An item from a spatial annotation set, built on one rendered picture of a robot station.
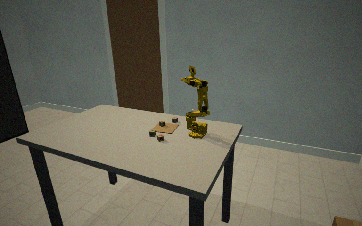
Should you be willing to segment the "tan flat mat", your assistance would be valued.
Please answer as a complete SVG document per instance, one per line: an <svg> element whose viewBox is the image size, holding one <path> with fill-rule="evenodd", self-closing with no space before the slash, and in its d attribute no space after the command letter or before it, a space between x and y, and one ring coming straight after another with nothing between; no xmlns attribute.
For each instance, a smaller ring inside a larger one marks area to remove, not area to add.
<svg viewBox="0 0 362 226"><path fill-rule="evenodd" d="M178 126L179 124L165 123L165 126L161 127L158 123L152 130L156 130L156 132L160 133L172 134Z"/></svg>

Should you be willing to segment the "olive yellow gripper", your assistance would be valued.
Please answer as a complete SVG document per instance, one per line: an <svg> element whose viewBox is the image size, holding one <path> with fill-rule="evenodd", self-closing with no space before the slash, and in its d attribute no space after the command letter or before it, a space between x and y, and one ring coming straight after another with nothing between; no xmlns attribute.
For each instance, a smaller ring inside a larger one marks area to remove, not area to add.
<svg viewBox="0 0 362 226"><path fill-rule="evenodd" d="M190 80L197 79L197 78L194 77L194 75L196 74L195 67L189 66L189 71L190 71L190 73L191 73L191 76L181 79L182 81L184 81L184 82L187 83L188 85L190 85Z"/></svg>

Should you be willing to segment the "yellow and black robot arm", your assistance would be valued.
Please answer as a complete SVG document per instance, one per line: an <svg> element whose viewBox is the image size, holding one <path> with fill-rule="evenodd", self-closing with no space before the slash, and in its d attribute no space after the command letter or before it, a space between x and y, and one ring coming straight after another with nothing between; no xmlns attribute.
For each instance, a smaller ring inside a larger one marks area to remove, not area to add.
<svg viewBox="0 0 362 226"><path fill-rule="evenodd" d="M190 80L190 86L197 87L198 92L198 109L199 111L191 111L186 113L186 122L187 122L187 129L191 130L189 132L189 136L192 138L200 138L202 139L207 131L204 133L204 126L206 123L196 123L196 117L204 117L210 115L210 111L208 110L208 82L205 80L201 80L199 78ZM204 106L202 103L204 102Z"/></svg>

